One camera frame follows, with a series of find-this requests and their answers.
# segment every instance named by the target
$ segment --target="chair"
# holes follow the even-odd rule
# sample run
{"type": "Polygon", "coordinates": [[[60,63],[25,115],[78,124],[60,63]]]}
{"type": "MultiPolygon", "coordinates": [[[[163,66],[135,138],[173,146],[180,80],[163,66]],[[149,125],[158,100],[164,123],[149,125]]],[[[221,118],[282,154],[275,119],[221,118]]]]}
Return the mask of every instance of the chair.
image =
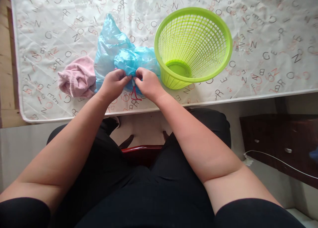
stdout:
{"type": "MultiPolygon", "coordinates": [[[[166,141],[169,136],[166,131],[163,131],[162,133],[163,138],[166,141]]],[[[133,141],[133,138],[134,135],[129,136],[128,139],[121,143],[119,148],[122,150],[129,165],[143,165],[149,168],[156,160],[156,157],[159,155],[163,145],[140,145],[128,148],[133,141]]]]}

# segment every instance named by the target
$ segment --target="red drawstring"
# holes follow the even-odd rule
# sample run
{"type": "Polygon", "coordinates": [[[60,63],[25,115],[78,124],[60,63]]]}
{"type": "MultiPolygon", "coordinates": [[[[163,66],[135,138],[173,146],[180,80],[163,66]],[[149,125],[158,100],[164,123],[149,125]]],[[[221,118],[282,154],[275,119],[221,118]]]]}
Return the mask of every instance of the red drawstring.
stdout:
{"type": "Polygon", "coordinates": [[[135,86],[132,87],[132,99],[133,99],[133,100],[142,101],[142,99],[137,98],[136,87],[135,87],[135,86]]]}

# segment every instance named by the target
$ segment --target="dark wood cabinet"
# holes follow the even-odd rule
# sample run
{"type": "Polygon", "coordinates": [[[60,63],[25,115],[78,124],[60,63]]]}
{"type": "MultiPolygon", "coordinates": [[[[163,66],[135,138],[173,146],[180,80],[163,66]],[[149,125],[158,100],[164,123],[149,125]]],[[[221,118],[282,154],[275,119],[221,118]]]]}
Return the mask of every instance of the dark wood cabinet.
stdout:
{"type": "Polygon", "coordinates": [[[318,163],[309,153],[318,147],[318,115],[262,114],[240,118],[248,156],[318,189],[318,163]]]}

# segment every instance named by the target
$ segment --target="lap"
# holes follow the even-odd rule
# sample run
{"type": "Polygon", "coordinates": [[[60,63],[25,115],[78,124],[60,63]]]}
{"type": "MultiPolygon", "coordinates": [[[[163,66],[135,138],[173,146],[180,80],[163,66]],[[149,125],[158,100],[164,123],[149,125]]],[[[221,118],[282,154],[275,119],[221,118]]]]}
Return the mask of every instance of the lap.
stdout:
{"type": "MultiPolygon", "coordinates": [[[[231,147],[230,125],[224,114],[208,108],[192,109],[190,113],[231,147]]],[[[64,127],[55,129],[48,142],[64,127]]],[[[88,159],[53,216],[51,227],[74,226],[104,197],[139,181],[173,186],[191,198],[200,210],[213,214],[206,190],[187,162],[173,133],[149,170],[127,165],[121,150],[109,137],[111,131],[100,127],[88,159]]]]}

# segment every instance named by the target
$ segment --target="green plastic basket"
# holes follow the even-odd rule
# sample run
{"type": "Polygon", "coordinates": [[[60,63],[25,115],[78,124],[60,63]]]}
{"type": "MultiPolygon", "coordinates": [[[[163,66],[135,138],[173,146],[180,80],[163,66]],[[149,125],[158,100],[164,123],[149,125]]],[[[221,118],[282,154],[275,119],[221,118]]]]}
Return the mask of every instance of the green plastic basket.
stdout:
{"type": "Polygon", "coordinates": [[[208,81],[225,68],[232,54],[232,36],[219,16],[189,7],[161,22],[154,49],[163,83],[170,89],[181,89],[208,81]]]}

